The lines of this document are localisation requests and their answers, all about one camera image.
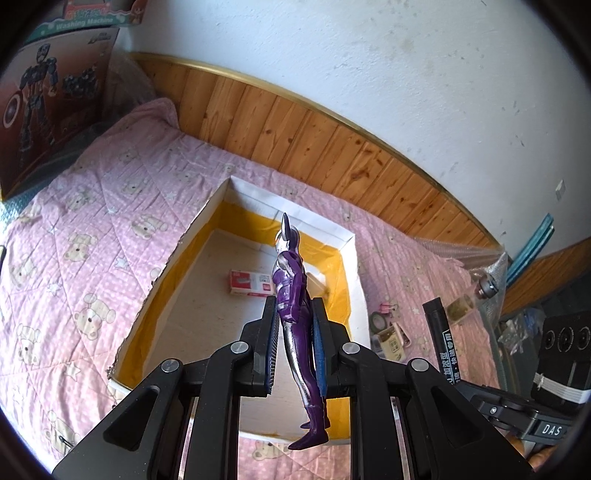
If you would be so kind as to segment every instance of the white cable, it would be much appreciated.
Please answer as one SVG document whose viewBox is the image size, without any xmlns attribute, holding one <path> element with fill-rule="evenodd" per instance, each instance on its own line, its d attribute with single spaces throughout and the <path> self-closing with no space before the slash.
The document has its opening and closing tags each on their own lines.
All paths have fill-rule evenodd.
<svg viewBox="0 0 591 480">
<path fill-rule="evenodd" d="M 579 390 L 578 388 L 567 387 L 566 385 L 551 380 L 537 372 L 534 375 L 534 383 L 538 386 L 538 390 L 543 388 L 544 390 L 572 403 L 587 403 L 589 398 L 591 398 L 591 390 Z"/>
</svg>

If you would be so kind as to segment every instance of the yellow inner lining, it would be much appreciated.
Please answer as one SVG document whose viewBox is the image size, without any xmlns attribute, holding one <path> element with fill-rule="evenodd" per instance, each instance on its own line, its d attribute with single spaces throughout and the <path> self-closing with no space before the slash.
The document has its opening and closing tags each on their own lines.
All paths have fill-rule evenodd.
<svg viewBox="0 0 591 480">
<path fill-rule="evenodd" d="M 216 228 L 260 244 L 275 245 L 275 235 L 280 227 L 277 220 L 250 212 L 233 203 L 221 202 L 209 221 L 191 239 L 177 261 L 165 268 L 164 278 L 153 295 L 152 301 L 144 306 L 144 314 L 140 314 L 136 320 L 140 324 L 135 335 L 129 341 L 125 357 L 121 359 L 117 380 L 130 388 L 136 387 L 142 381 L 144 362 L 148 358 L 154 340 L 158 319 L 168 303 L 168 299 L 171 298 L 202 250 L 209 235 Z M 340 252 L 334 247 L 324 245 L 315 238 L 301 233 L 300 254 L 307 263 L 318 268 L 326 278 L 328 300 L 325 301 L 325 306 L 328 318 L 348 327 L 351 313 L 349 289 Z M 329 437 L 331 439 L 349 438 L 348 399 L 335 398 L 329 400 L 327 405 L 331 423 L 331 427 L 327 431 Z"/>
</svg>

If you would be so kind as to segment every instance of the metal screw head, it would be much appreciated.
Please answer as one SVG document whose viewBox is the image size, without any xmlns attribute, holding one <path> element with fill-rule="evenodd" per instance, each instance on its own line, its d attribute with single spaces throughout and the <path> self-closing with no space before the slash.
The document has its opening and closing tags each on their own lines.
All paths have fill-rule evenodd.
<svg viewBox="0 0 591 480">
<path fill-rule="evenodd" d="M 347 342 L 343 345 L 343 352 L 348 353 L 349 355 L 359 353 L 360 350 L 361 347 L 355 342 Z"/>
<path fill-rule="evenodd" d="M 234 353 L 244 353 L 248 350 L 248 343 L 246 342 L 234 342 L 230 347 L 230 350 Z"/>
<path fill-rule="evenodd" d="M 429 369 L 429 364 L 424 358 L 415 358 L 410 366 L 413 368 L 414 371 L 417 372 L 426 372 Z"/>
<path fill-rule="evenodd" d="M 178 369 L 179 367 L 179 363 L 178 360 L 175 360 L 174 358 L 169 358 L 168 360 L 165 360 L 164 362 L 162 362 L 162 365 L 160 365 L 160 368 L 162 368 L 163 372 L 166 373 L 170 373 L 170 372 L 174 372 L 176 369 Z"/>
</svg>

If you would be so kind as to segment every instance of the bed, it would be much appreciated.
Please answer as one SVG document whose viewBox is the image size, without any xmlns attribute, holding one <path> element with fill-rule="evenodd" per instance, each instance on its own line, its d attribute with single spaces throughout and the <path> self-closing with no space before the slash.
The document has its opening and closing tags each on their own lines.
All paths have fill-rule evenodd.
<svg viewBox="0 0 591 480">
<path fill-rule="evenodd" d="M 179 239 L 229 177 L 353 232 L 368 311 L 399 305 L 397 321 L 413 340 L 407 359 L 437 364 L 421 304 L 451 301 L 469 284 L 459 262 L 360 208 L 185 135 L 174 104 L 154 100 L 93 142 L 2 237 L 0 406 L 48 469 L 121 399 L 108 384 L 117 351 Z M 498 386 L 482 322 L 453 334 L 463 378 Z M 246 479 L 348 478 L 349 448 L 287 452 L 241 438 L 239 462 Z"/>
</svg>

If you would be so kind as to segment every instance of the figure leg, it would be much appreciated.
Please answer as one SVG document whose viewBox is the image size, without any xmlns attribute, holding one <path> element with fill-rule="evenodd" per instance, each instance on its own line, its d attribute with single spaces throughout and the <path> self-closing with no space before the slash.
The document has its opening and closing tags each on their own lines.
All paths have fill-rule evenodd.
<svg viewBox="0 0 591 480">
<path fill-rule="evenodd" d="M 310 325 L 310 332 L 309 332 L 310 338 L 314 338 L 313 329 L 314 329 L 314 326 Z M 308 351 L 310 353 L 310 366 L 312 369 L 312 375 L 314 375 L 314 379 L 316 379 L 316 368 L 314 366 L 314 351 L 312 350 L 312 348 L 310 348 Z M 326 407 L 326 399 L 324 397 L 322 398 L 322 403 L 324 405 L 324 428 L 327 429 L 330 427 L 330 420 L 329 420 L 329 412 Z M 301 424 L 300 428 L 308 430 L 310 428 L 310 422 L 307 421 L 306 423 Z"/>
<path fill-rule="evenodd" d="M 291 372 L 300 389 L 304 408 L 310 419 L 310 431 L 288 448 L 303 450 L 326 443 L 329 439 L 324 430 L 324 405 L 310 363 L 312 341 L 309 325 L 304 325 L 304 322 L 284 322 L 283 338 Z"/>
<path fill-rule="evenodd" d="M 39 104 L 37 106 L 37 119 L 39 120 L 39 126 L 41 127 L 41 133 L 47 139 L 49 145 L 53 145 L 56 142 L 56 139 L 53 137 L 53 132 L 51 131 L 51 125 L 49 123 L 49 119 L 47 118 L 47 114 L 45 112 L 45 99 L 43 95 L 39 97 Z"/>
<path fill-rule="evenodd" d="M 27 102 L 25 106 L 25 112 L 22 119 L 22 127 L 21 127 L 21 148 L 19 150 L 21 152 L 26 152 L 27 150 L 31 149 L 31 101 Z"/>
</svg>

